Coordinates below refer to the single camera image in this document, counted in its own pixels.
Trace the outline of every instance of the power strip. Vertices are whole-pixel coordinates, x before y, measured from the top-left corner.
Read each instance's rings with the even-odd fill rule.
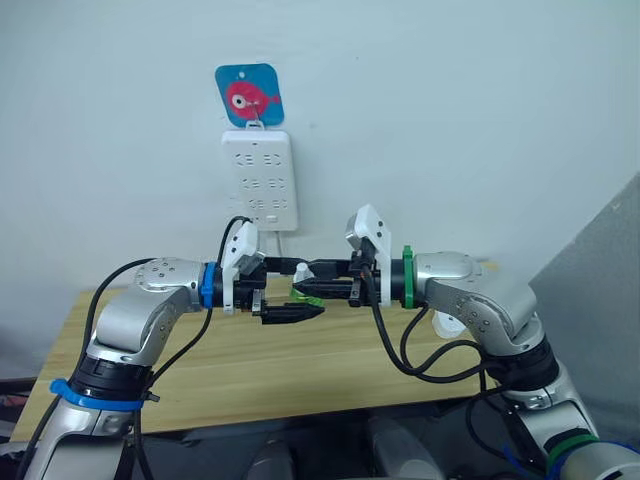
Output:
[[[247,216],[263,231],[298,228],[291,141],[279,130],[229,130],[222,150],[236,173]]]

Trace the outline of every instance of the fish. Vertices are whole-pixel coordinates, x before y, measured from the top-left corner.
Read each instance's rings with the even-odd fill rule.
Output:
[[[269,97],[260,87],[244,81],[229,85],[225,97],[233,113],[245,120],[259,120],[270,103],[280,103],[280,95]]]

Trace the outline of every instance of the white wall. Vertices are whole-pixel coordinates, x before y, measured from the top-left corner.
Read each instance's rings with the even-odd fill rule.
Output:
[[[133,258],[211,258],[240,205],[218,65],[278,71],[301,228],[345,256],[373,202],[399,254],[532,277],[637,169],[634,1],[4,0],[0,377]]]

